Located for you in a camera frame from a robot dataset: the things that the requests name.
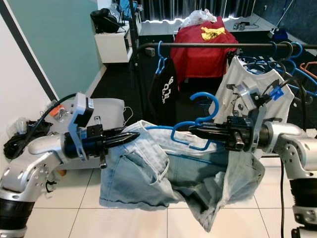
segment teal wall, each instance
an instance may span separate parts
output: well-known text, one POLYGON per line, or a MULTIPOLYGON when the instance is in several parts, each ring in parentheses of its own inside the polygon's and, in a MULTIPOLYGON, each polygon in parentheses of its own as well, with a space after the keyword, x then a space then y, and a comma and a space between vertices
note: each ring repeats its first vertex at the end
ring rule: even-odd
POLYGON ((8 3, 58 96, 86 92, 102 68, 90 19, 90 12, 98 9, 97 1, 8 3))

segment black bag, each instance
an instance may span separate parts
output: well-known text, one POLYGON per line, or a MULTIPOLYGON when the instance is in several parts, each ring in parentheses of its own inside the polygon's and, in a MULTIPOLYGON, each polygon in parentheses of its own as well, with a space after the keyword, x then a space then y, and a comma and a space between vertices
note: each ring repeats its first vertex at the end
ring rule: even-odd
POLYGON ((92 11, 90 17, 93 20, 96 28, 96 33, 116 33, 121 27, 116 18, 111 15, 110 10, 102 8, 100 10, 92 11))

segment white plastic bag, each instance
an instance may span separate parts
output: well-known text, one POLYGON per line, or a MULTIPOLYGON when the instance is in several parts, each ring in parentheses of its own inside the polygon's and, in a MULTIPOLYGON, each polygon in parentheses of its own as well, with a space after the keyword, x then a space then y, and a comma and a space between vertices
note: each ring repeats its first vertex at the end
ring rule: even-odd
POLYGON ((217 18, 212 15, 208 9, 205 9, 205 11, 195 10, 188 17, 185 18, 183 23, 180 25, 180 28, 199 25, 202 24, 204 21, 217 22, 217 18))

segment jeans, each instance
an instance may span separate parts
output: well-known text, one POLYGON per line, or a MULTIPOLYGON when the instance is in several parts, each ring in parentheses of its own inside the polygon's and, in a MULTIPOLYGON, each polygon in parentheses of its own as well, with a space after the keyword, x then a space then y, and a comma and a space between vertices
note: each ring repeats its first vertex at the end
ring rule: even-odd
MULTIPOLYGON (((191 149, 172 141, 171 130, 144 128, 151 125, 139 121, 127 127, 124 131, 140 136, 109 149, 107 168, 102 170, 102 206, 153 211, 186 201, 196 220, 210 231, 221 207, 252 198, 264 175, 263 165, 252 154, 227 152, 213 143, 205 151, 191 149)), ((206 144, 186 132, 176 132, 175 137, 197 147, 206 144)))

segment white tile floor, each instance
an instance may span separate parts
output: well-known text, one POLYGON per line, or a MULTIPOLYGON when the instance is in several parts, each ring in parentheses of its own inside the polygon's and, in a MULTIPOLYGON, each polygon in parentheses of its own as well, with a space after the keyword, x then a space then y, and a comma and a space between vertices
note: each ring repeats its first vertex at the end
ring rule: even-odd
MULTIPOLYGON (((192 216, 186 203, 167 210, 106 209, 99 205, 100 170, 67 171, 56 190, 36 202, 27 238, 274 238, 279 237, 280 164, 263 158, 266 174, 255 196, 220 210, 210 233, 192 216)), ((289 182, 284 183, 285 237, 296 227, 289 182)))

